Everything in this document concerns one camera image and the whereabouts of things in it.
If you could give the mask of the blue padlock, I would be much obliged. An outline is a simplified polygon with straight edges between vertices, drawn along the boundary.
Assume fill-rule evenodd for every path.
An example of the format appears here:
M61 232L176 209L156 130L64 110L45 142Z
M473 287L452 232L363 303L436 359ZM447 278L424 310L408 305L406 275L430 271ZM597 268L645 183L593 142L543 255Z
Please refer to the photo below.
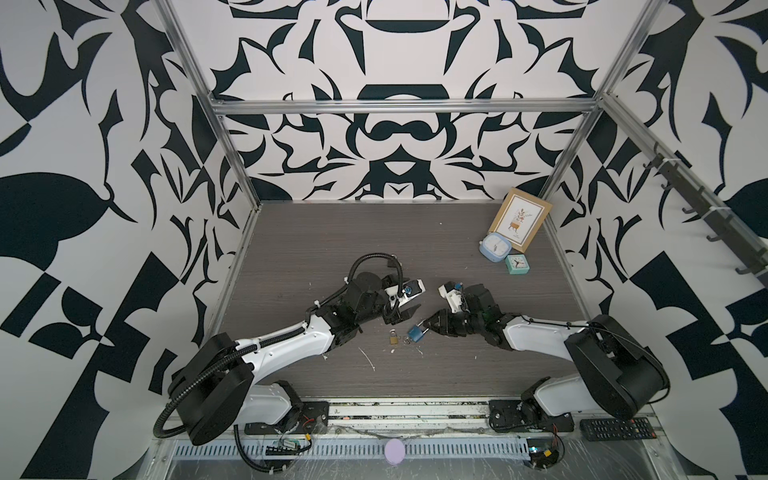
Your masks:
M428 331L428 328L424 328L421 325L414 325L403 336L403 342L405 344L418 343Z

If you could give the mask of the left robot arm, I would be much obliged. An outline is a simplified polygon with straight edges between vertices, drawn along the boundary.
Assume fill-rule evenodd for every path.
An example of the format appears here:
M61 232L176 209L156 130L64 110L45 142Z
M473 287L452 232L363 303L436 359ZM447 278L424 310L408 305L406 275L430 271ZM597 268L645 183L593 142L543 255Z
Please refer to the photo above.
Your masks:
M409 279L396 256L369 253L354 261L343 285L317 300L303 319L270 334L234 340L219 333L173 374L168 401L153 425L157 439L188 436L195 445L232 427L264 424L280 432L294 429L303 410L301 398L286 381L264 378L296 362L322 356L381 319L396 325L418 309L426 290Z

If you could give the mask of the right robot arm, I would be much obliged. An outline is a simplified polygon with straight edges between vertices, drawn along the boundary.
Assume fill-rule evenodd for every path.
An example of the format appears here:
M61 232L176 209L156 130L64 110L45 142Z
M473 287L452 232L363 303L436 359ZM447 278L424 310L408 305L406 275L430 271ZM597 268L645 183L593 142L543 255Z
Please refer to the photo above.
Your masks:
M544 422L575 411L601 410L630 420L671 387L650 349L609 315L571 323L505 313L482 284L449 282L439 294L448 305L419 323L422 332L452 338L480 335L493 347L540 353L574 365L575 374L544 378L521 395L512 419L516 429L540 429Z

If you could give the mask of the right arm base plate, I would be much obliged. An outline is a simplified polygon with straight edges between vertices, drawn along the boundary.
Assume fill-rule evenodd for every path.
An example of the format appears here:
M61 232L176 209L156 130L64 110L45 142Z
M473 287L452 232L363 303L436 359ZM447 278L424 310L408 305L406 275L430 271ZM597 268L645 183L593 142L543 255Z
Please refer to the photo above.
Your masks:
M489 426L497 433L573 432L575 422L570 413L547 414L533 400L491 400Z

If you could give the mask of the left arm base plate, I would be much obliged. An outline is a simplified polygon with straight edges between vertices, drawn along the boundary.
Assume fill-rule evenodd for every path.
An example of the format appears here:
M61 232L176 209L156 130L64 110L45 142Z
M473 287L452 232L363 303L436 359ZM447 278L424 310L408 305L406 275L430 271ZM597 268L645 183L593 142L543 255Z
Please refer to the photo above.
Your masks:
M243 427L246 435L303 434L306 427L324 429L327 426L330 403L328 401L304 402L292 407L286 417L275 425L248 423Z

